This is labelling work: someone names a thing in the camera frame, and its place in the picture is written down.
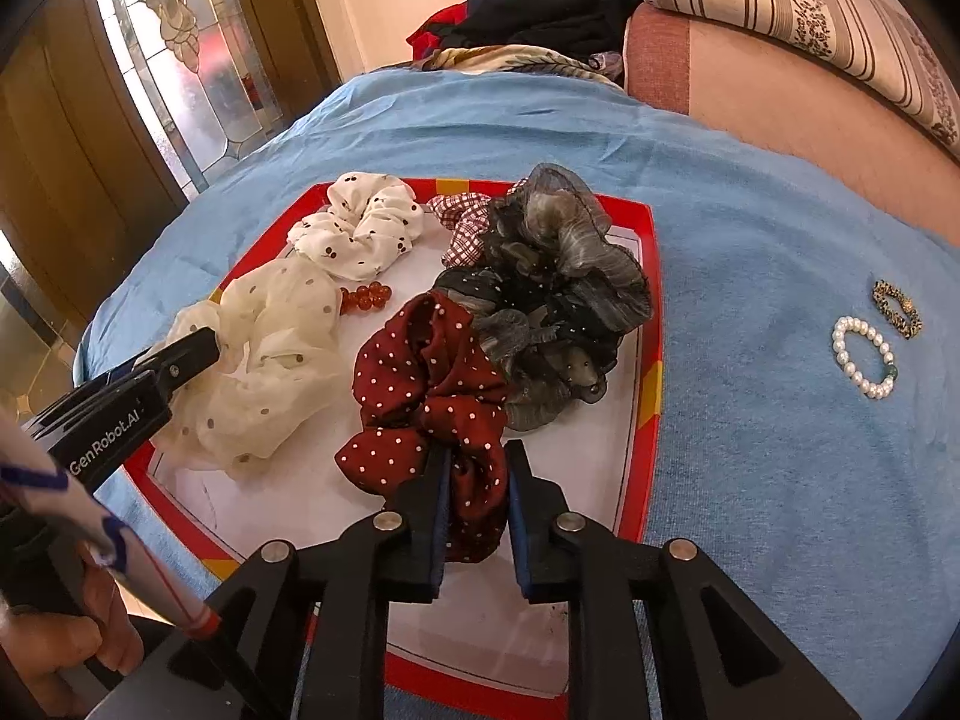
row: patterned fabric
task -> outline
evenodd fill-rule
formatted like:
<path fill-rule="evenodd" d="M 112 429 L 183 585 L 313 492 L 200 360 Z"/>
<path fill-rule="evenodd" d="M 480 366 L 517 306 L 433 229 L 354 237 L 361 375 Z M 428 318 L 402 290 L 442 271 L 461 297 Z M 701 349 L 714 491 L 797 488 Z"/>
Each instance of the patterned fabric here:
<path fill-rule="evenodd" d="M 435 290 L 474 316 L 511 389 L 507 426 L 527 431 L 574 399 L 607 393 L 623 337 L 653 315 L 640 263 L 606 239 L 611 219 L 583 180 L 543 163 L 488 206 L 478 268 L 450 268 Z"/>
<path fill-rule="evenodd" d="M 960 159 L 960 100 L 913 20 L 885 0 L 648 0 L 798 47 L 863 81 Z"/>
<path fill-rule="evenodd" d="M 339 278 L 372 279 L 424 231 L 424 209 L 395 175 L 344 173 L 326 196 L 330 205 L 294 224 L 287 241 Z"/>
<path fill-rule="evenodd" d="M 487 232 L 487 207 L 490 198 L 478 191 L 462 194 L 438 194 L 429 203 L 437 220 L 453 231 L 450 248 L 440 261 L 448 268 L 476 265 L 483 256 L 480 236 Z"/>
<path fill-rule="evenodd" d="M 453 447 L 446 559 L 478 562 L 507 521 L 500 436 L 507 384 L 480 349 L 473 317 L 440 293 L 410 300 L 357 354 L 353 397 L 363 432 L 336 454 L 365 493 L 390 498 L 421 473 L 431 440 Z"/>
<path fill-rule="evenodd" d="M 414 62 L 414 70 L 456 70 L 478 76 L 481 73 L 530 73 L 539 76 L 567 76 L 598 81 L 620 89 L 591 66 L 539 46 L 482 46 L 477 49 L 443 49 Z"/>
<path fill-rule="evenodd" d="M 219 304 L 181 309 L 143 359 L 200 327 L 217 334 L 220 358 L 176 390 L 155 447 L 186 469 L 221 469 L 237 481 L 265 473 L 277 447 L 346 382 L 340 300 L 323 268 L 294 255 L 234 279 Z"/>

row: orange beaded hair tie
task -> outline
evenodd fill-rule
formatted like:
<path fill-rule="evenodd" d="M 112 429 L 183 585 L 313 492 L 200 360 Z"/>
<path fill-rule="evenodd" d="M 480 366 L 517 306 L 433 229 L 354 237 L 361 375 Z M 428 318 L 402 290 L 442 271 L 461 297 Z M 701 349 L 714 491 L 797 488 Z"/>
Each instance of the orange beaded hair tie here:
<path fill-rule="evenodd" d="M 376 307 L 379 311 L 387 305 L 387 301 L 393 293 L 394 291 L 390 287 L 381 284 L 379 281 L 371 281 L 368 287 L 361 284 L 357 287 L 356 292 L 341 287 L 340 294 L 343 296 L 343 300 L 340 303 L 340 315 L 342 316 L 354 308 L 358 308 L 360 311 L 369 311 Z"/>

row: stained glass window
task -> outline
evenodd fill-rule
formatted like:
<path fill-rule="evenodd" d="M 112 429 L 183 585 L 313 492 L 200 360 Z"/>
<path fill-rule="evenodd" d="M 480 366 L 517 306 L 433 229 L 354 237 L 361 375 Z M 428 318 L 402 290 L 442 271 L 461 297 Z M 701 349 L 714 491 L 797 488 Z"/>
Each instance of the stained glass window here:
<path fill-rule="evenodd" d="M 283 128 L 237 0 L 97 0 L 117 65 L 188 199 Z"/>

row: pillow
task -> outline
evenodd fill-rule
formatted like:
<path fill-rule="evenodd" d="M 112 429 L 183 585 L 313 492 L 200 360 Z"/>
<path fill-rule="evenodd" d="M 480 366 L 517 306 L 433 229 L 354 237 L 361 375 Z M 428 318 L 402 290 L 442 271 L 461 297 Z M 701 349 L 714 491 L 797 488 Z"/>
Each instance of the pillow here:
<path fill-rule="evenodd" d="M 960 160 L 960 100 L 923 34 L 886 0 L 648 0 L 769 35 L 863 81 Z"/>

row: pearl bracelet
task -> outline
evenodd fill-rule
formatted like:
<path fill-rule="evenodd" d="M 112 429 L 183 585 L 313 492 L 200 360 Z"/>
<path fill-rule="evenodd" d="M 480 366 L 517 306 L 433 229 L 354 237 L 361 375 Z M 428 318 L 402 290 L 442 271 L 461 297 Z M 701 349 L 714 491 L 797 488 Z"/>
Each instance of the pearl bracelet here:
<path fill-rule="evenodd" d="M 844 340 L 848 330 L 860 333 L 861 336 L 866 336 L 869 341 L 874 342 L 874 346 L 880 352 L 884 362 L 883 382 L 881 384 L 867 381 L 863 374 L 856 369 L 856 365 L 851 362 L 850 353 L 847 351 L 847 343 Z M 833 326 L 833 352 L 837 356 L 837 365 L 843 368 L 843 372 L 867 397 L 880 400 L 891 394 L 894 389 L 894 381 L 898 376 L 898 371 L 894 365 L 894 353 L 890 350 L 890 344 L 886 343 L 883 336 L 877 333 L 877 329 L 871 327 L 866 319 L 857 319 L 856 317 L 840 317 L 840 319 L 837 319 L 837 324 Z"/>

